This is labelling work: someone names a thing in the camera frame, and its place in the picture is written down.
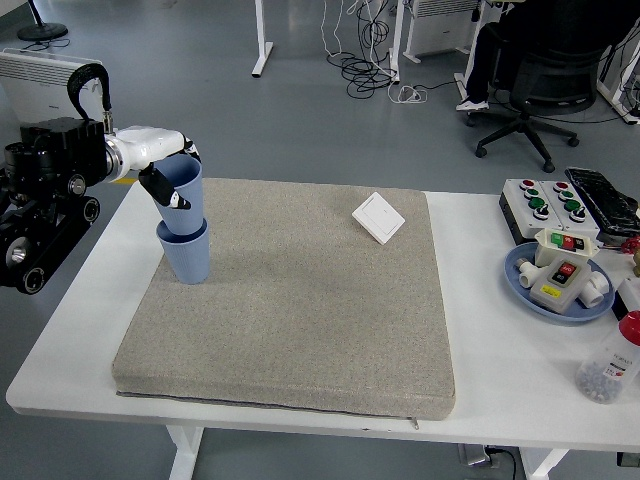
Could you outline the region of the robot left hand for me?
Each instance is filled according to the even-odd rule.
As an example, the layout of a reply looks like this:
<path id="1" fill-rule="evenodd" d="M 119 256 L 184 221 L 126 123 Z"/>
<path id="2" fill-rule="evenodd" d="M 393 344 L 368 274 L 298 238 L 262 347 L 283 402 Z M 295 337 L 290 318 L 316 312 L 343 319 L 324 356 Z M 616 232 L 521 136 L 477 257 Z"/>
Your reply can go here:
<path id="1" fill-rule="evenodd" d="M 105 136 L 112 163 L 109 182 L 138 171 L 138 180 L 150 196 L 163 207 L 189 210 L 191 202 L 181 196 L 155 166 L 155 162 L 175 154 L 186 154 L 200 161 L 199 152 L 179 131 L 148 126 L 131 126 Z"/>

